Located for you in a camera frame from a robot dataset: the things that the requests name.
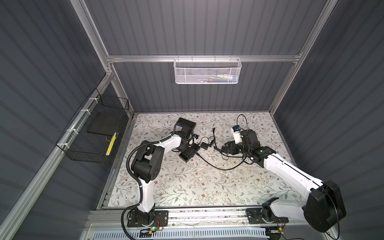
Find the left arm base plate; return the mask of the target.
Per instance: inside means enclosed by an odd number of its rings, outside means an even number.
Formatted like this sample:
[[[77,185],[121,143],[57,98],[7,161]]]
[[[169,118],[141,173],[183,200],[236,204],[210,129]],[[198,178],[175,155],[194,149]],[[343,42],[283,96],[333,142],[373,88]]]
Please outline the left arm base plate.
[[[153,210],[144,213],[139,210],[130,211],[128,214],[128,228],[138,227],[166,227],[168,225],[169,211]]]

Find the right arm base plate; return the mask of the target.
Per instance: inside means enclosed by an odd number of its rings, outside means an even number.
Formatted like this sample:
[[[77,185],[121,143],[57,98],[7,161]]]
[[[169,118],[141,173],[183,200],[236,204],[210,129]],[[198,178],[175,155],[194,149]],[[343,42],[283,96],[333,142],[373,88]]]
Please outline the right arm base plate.
[[[248,208],[246,215],[249,224],[287,224],[289,222],[288,218],[276,217],[271,210],[264,208]]]

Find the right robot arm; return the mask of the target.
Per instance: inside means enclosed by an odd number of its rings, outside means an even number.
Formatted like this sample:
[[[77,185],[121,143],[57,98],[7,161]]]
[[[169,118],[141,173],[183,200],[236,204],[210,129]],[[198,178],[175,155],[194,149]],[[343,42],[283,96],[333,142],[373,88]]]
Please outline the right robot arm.
[[[291,185],[302,197],[301,201],[282,200],[272,197],[262,204],[260,216],[266,223],[275,223],[281,218],[307,222],[321,233],[327,232],[347,215],[339,186],[315,178],[288,161],[275,150],[261,146],[253,130],[243,130],[239,126],[231,129],[234,140],[225,143],[223,151],[229,155],[241,154],[274,173]]]

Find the black power adapter with cord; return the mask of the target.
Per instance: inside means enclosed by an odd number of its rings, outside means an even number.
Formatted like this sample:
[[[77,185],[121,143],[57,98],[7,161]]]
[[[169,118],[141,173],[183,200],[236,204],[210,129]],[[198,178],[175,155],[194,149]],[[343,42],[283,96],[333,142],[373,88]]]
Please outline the black power adapter with cord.
[[[202,137],[202,139],[201,139],[200,142],[198,143],[198,145],[200,146],[200,148],[202,148],[202,149],[204,149],[204,150],[207,150],[207,149],[210,148],[213,144],[214,144],[214,137],[213,137],[213,136],[210,136],[210,137]]]

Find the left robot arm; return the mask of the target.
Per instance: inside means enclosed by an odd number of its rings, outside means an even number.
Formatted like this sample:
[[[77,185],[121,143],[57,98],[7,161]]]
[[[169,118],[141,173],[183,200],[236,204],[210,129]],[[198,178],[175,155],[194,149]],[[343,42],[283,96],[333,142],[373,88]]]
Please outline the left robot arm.
[[[135,214],[143,220],[151,221],[154,217],[154,185],[160,173],[164,154],[171,150],[185,153],[195,143],[196,123],[179,118],[173,131],[165,138],[142,143],[128,155],[126,168],[129,175],[138,183],[140,199],[133,206]]]

